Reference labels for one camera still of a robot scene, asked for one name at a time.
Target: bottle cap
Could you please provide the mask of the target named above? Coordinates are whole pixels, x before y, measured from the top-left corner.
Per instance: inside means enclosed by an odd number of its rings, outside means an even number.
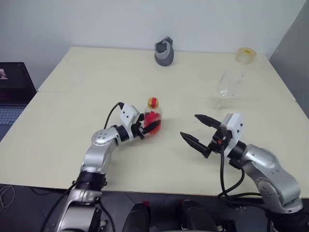
[[[159,100],[158,98],[150,98],[148,99],[148,107],[151,109],[155,109],[159,107]]]

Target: transparent cup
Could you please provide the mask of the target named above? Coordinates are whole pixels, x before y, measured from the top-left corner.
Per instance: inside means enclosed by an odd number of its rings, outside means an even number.
[[[218,101],[215,106],[217,112],[222,107],[221,100],[223,98],[234,97],[239,89],[243,80],[243,71],[225,70],[217,84]]]

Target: laptop keyboard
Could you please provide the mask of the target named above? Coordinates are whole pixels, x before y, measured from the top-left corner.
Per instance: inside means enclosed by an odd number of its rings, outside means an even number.
[[[0,108],[0,124],[13,124],[23,109]]]

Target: plastic bottle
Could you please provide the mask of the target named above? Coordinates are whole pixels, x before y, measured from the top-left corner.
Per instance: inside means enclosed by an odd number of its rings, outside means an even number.
[[[159,100],[157,98],[148,99],[148,104],[144,111],[144,127],[147,127],[154,121],[161,121],[162,109],[159,107]],[[161,123],[153,129],[150,134],[156,134],[161,128]]]

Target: table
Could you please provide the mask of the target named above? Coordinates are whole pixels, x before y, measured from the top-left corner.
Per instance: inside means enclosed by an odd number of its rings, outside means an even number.
[[[225,70],[241,70],[244,78],[234,98],[295,101],[264,55],[244,66],[235,61],[235,54],[175,52],[173,64],[161,67],[154,54],[146,50],[72,47],[39,91],[104,91],[122,98],[140,90],[150,95],[177,91],[214,97]]]
[[[138,94],[39,92],[0,142],[0,183],[67,188],[75,180],[92,134],[102,128],[112,106],[121,100],[143,109],[149,92]],[[242,141],[274,152],[283,168],[300,183],[302,197],[309,197],[307,169],[309,122],[293,101],[248,99],[214,100],[200,93],[156,95],[163,109],[161,131],[143,141],[121,144],[112,155],[105,190],[216,195],[220,189],[219,155],[204,159],[179,135],[192,134],[208,144],[214,129],[194,114],[222,120],[226,113],[244,116]],[[119,124],[119,111],[109,125]],[[234,184],[240,173],[226,165],[225,182]],[[256,191],[245,178],[237,192]]]

